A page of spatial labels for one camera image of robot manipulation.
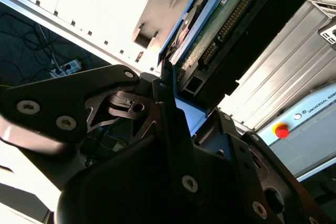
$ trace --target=red emergency stop button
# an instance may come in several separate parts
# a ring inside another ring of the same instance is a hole
[[[279,123],[279,124],[275,125],[273,130],[274,130],[275,135],[278,138],[286,138],[287,136],[289,136],[288,125],[286,125],[284,123]]]

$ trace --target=screw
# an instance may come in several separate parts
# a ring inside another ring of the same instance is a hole
[[[264,206],[262,204],[260,204],[257,201],[253,201],[252,207],[253,207],[254,212],[257,215],[259,215],[259,217],[261,219],[263,219],[263,220],[267,219],[267,211],[266,211],[266,209],[264,208]]]
[[[184,175],[182,177],[182,184],[185,189],[192,193],[195,193],[198,190],[198,183],[192,176]]]
[[[16,109],[23,114],[34,115],[40,111],[40,105],[34,101],[23,100],[18,102]]]
[[[227,114],[223,114],[223,117],[228,120],[228,121],[231,121],[231,118],[227,115]]]
[[[255,134],[252,134],[251,137],[255,140],[255,141],[259,141],[259,137]]]
[[[77,123],[72,117],[62,115],[56,120],[56,125],[61,130],[72,131],[74,128],[76,128]]]
[[[309,217],[309,220],[311,224],[319,224],[313,217]]]
[[[132,74],[130,71],[125,71],[124,73],[129,78],[133,78],[134,77],[134,74]]]

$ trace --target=green circuit board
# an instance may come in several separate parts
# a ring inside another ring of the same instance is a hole
[[[186,70],[200,58],[205,64],[210,61],[214,52],[218,49],[218,45],[213,42],[214,38],[217,37],[218,40],[223,41],[248,6],[249,1],[222,0],[220,2],[179,65],[177,81],[180,81]]]

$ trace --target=power strip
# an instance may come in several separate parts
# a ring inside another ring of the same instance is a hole
[[[52,78],[58,78],[62,76],[67,76],[72,73],[76,73],[82,69],[82,63],[79,60],[75,59],[60,66],[60,68],[63,70],[61,73],[59,72],[59,70],[56,69],[50,71],[50,75]]]

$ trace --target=dark floor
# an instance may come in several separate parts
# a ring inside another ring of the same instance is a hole
[[[73,59],[81,61],[83,70],[109,65],[47,28],[43,30],[48,43],[35,22],[0,3],[0,85],[18,86],[50,79],[48,71],[55,67],[50,63],[48,44],[60,66]]]

